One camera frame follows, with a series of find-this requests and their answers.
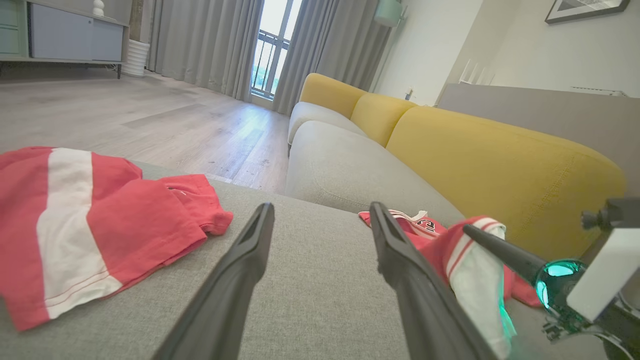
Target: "red and white clothing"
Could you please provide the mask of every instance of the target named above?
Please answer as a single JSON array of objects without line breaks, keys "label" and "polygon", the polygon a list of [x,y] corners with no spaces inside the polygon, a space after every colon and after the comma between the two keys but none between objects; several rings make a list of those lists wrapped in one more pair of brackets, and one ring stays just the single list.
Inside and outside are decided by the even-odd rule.
[{"label": "red and white clothing", "polygon": [[143,180],[87,151],[7,152],[0,178],[0,293],[18,330],[136,284],[233,218],[203,175]]},{"label": "red and white clothing", "polygon": [[[449,284],[460,306],[496,355],[507,358],[515,329],[504,309],[504,299],[513,295],[530,306],[539,306],[540,302],[531,286],[462,231],[465,224],[472,224],[504,239],[506,226],[489,217],[474,217],[447,230],[428,218],[426,211],[415,217],[396,210],[389,212],[416,249]],[[371,226],[368,211],[359,215]]]}]

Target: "lampshade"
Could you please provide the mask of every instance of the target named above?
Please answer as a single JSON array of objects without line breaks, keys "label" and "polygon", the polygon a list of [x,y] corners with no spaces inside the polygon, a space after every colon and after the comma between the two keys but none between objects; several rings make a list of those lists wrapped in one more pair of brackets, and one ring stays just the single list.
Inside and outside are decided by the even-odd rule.
[{"label": "lampshade", "polygon": [[396,0],[379,0],[373,19],[383,26],[393,28],[400,22],[402,5]]}]

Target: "glowing green light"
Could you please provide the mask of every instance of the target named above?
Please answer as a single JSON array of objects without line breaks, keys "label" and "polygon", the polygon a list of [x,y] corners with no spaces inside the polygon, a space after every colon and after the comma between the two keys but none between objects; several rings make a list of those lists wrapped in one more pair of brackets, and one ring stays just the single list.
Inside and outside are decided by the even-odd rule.
[{"label": "glowing green light", "polygon": [[536,293],[538,294],[538,299],[540,299],[540,302],[542,302],[542,304],[548,309],[549,295],[547,293],[547,285],[544,282],[538,281],[538,283],[536,284]]},{"label": "glowing green light", "polygon": [[547,268],[547,273],[551,276],[565,276],[573,274],[574,271],[564,265],[551,265]]}]

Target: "gray fabric surface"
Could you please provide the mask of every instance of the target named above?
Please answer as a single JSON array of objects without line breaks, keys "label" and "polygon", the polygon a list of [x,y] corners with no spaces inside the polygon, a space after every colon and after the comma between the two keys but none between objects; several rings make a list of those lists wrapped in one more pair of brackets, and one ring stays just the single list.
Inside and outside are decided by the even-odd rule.
[{"label": "gray fabric surface", "polygon": [[[136,163],[148,179],[180,175]],[[408,359],[395,293],[377,272],[371,231],[355,214],[211,181],[234,212],[227,233],[109,299],[18,333],[0,305],[0,359],[149,359],[190,298],[265,201],[276,222],[255,288],[240,359]],[[550,345],[543,315],[507,306],[520,333],[510,359],[603,359],[600,342]]]},{"label": "gray fabric surface", "polygon": [[249,101],[263,3],[263,0],[158,0],[150,69]]},{"label": "gray fabric surface", "polygon": [[318,121],[304,123],[291,146],[286,196],[357,213],[372,201],[414,216],[426,210],[444,226],[463,215],[375,141]]},{"label": "gray fabric surface", "polygon": [[368,90],[391,28],[373,21],[378,0],[303,0],[273,109],[291,114],[312,72]]},{"label": "gray fabric surface", "polygon": [[342,116],[342,114],[320,105],[300,101],[294,106],[291,118],[289,118],[289,145],[293,143],[293,138],[296,136],[298,128],[305,122],[311,120],[325,122],[327,124],[349,130],[352,133],[356,133],[364,137],[367,136],[364,131],[362,131],[351,120]]}]

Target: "sofa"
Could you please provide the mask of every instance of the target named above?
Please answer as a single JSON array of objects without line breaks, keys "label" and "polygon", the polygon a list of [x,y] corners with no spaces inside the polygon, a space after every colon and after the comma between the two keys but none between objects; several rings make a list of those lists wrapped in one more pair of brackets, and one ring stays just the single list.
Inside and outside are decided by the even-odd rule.
[{"label": "sofa", "polygon": [[[137,163],[143,177],[181,175]],[[240,359],[408,359],[397,298],[377,271],[371,230],[354,214],[210,180],[234,220],[222,236],[122,293],[18,333],[0,306],[0,359],[150,359],[220,257],[266,201],[275,224]],[[518,336],[510,359],[605,359],[600,340],[551,345],[545,313],[506,302]]]},{"label": "sofa", "polygon": [[370,94],[310,74],[289,123],[285,194],[350,212],[371,201],[444,226],[486,215],[545,259],[579,257],[599,236],[580,212],[621,197],[625,178],[583,145]]}]

